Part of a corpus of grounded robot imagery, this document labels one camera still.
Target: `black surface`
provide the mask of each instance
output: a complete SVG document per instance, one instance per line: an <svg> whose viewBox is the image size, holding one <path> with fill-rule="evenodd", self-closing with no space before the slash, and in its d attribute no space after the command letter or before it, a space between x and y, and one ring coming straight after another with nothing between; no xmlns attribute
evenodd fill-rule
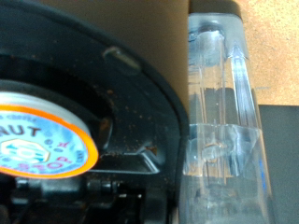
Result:
<svg viewBox="0 0 299 224"><path fill-rule="evenodd" d="M228 13L242 19L239 5L232 0L191 0L189 13Z"/></svg>
<svg viewBox="0 0 299 224"><path fill-rule="evenodd" d="M260 106L277 224L299 223L299 107Z"/></svg>

